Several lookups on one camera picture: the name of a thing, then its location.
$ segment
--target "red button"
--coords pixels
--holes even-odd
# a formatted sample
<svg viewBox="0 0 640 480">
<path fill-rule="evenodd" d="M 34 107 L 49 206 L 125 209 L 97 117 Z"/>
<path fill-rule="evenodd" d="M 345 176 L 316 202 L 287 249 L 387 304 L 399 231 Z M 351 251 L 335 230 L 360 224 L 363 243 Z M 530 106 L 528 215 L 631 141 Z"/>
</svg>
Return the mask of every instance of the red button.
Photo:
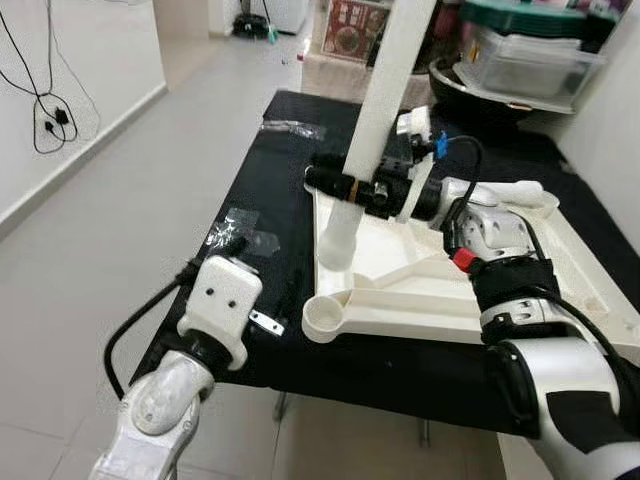
<svg viewBox="0 0 640 480">
<path fill-rule="evenodd" d="M 458 251 L 453 255 L 453 263 L 462 270 L 464 273 L 469 273 L 471 271 L 471 264 L 473 261 L 478 258 L 474 253 L 466 248 L 459 248 Z"/>
</svg>

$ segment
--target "white appliance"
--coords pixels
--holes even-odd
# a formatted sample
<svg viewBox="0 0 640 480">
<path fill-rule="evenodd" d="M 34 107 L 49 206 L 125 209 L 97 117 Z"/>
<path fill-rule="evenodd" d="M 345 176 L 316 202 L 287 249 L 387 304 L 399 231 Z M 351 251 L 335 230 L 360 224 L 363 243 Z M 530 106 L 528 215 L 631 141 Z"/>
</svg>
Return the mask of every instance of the white appliance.
<svg viewBox="0 0 640 480">
<path fill-rule="evenodd" d="M 298 33 L 309 10 L 309 0 L 264 0 L 271 23 L 280 32 Z M 262 0 L 251 0 L 251 13 L 266 17 Z"/>
</svg>

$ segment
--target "black table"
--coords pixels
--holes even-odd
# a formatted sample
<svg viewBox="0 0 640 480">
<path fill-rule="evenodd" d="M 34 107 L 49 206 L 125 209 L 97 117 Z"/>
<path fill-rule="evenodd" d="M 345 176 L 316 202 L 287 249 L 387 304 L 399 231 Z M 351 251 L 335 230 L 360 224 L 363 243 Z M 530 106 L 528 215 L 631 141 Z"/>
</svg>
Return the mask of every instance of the black table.
<svg viewBox="0 0 640 480">
<path fill-rule="evenodd" d="M 256 228 L 279 237 L 281 249 L 271 258 L 243 255 L 241 259 L 261 274 L 264 290 L 256 309 L 286 322 L 280 339 L 248 328 L 246 365 L 216 380 L 518 433 L 506 405 L 485 380 L 484 346 L 350 334 L 319 345 L 301 331 L 302 306 L 314 293 L 313 211 L 311 196 L 303 189 L 304 169 L 314 152 L 346 153 L 359 109 L 355 104 L 280 91 L 265 112 L 265 120 L 297 120 L 322 125 L 327 132 L 324 141 L 260 132 L 216 216 L 216 221 L 223 221 L 232 207 L 258 211 Z M 564 159 L 551 140 L 466 125 L 437 106 L 432 122 L 450 136 L 471 134 L 484 143 L 487 158 L 482 180 L 538 180 L 560 198 L 564 216 L 639 307 L 640 259 L 589 187 L 576 175 L 565 173 Z M 392 134 L 387 154 L 396 154 L 396 149 Z M 452 149 L 450 156 L 461 159 L 464 152 Z M 450 162 L 447 169 L 460 178 L 466 175 L 460 161 Z M 434 174 L 443 176 L 445 171 L 436 169 Z M 198 256 L 203 258 L 207 250 L 203 244 Z M 179 341 L 175 325 L 189 293 L 186 287 L 178 293 L 134 379 L 155 369 L 166 350 Z"/>
</svg>

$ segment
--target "clear plastic container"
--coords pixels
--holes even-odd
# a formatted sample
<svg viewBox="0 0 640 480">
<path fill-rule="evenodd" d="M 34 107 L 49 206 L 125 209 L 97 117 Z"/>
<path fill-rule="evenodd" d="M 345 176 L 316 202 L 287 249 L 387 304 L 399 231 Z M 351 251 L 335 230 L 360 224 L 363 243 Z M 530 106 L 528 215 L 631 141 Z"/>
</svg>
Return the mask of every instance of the clear plastic container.
<svg viewBox="0 0 640 480">
<path fill-rule="evenodd" d="M 605 61 L 600 55 L 581 52 L 578 39 L 502 36 L 476 25 L 469 33 L 461 80 L 494 92 L 551 103 L 558 97 L 570 104 Z"/>
</svg>

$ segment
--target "green lid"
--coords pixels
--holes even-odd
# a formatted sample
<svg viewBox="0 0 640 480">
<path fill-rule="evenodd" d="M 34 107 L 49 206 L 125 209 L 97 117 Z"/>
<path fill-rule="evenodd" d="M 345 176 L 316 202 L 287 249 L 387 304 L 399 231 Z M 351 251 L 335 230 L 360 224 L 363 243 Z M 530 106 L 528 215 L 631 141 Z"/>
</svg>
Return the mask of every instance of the green lid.
<svg viewBox="0 0 640 480">
<path fill-rule="evenodd" d="M 504 35 L 545 38 L 582 38 L 586 22 L 586 15 L 576 10 L 504 0 L 467 0 L 460 17 Z"/>
</svg>

